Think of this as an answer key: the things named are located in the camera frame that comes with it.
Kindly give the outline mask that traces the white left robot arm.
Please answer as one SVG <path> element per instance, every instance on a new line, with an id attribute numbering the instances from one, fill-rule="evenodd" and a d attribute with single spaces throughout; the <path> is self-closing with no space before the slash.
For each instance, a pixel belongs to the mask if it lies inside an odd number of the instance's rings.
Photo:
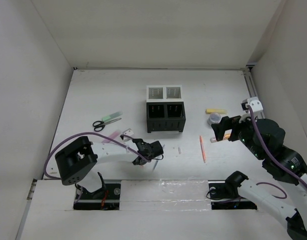
<path id="1" fill-rule="evenodd" d="M 80 192 L 100 199 L 108 188 L 102 174 L 93 169 L 96 165 L 128 162 L 143 166 L 152 160 L 163 159 L 164 149 L 158 140 L 148 143 L 141 138 L 132 138 L 131 143 L 136 150 L 116 140 L 93 144 L 85 135 L 78 137 L 54 156 L 62 184 L 75 185 Z"/>

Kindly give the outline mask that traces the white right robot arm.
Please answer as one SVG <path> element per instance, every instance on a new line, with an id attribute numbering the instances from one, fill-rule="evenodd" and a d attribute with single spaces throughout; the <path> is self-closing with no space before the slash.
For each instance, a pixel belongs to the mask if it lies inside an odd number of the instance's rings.
<path id="1" fill-rule="evenodd" d="M 216 141 L 230 130 L 230 142 L 241 141 L 262 162 L 262 167 L 279 182 L 291 199 L 286 204 L 273 196 L 240 171 L 233 172 L 223 182 L 209 186 L 206 197 L 219 205 L 237 199 L 247 199 L 275 218 L 293 240 L 307 240 L 307 165 L 302 156 L 284 146 L 285 131 L 270 119 L 225 116 L 212 124 Z"/>

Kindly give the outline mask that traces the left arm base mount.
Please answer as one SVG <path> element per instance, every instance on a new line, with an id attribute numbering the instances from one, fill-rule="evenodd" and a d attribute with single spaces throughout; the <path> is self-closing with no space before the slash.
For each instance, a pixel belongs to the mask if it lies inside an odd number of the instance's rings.
<path id="1" fill-rule="evenodd" d="M 120 209 L 121 181 L 104 180 L 100 172 L 96 180 L 101 181 L 101 188 L 89 192 L 76 184 L 76 196 L 73 209 L 80 211 L 117 211 Z"/>

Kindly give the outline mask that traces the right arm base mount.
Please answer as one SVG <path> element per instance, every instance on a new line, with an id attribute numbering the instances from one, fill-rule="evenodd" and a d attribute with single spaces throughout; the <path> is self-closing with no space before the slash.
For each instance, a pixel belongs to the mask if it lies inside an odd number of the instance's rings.
<path id="1" fill-rule="evenodd" d="M 224 182 L 211 182 L 206 198 L 210 200 L 212 210 L 257 210 L 255 203 L 226 189 Z"/>

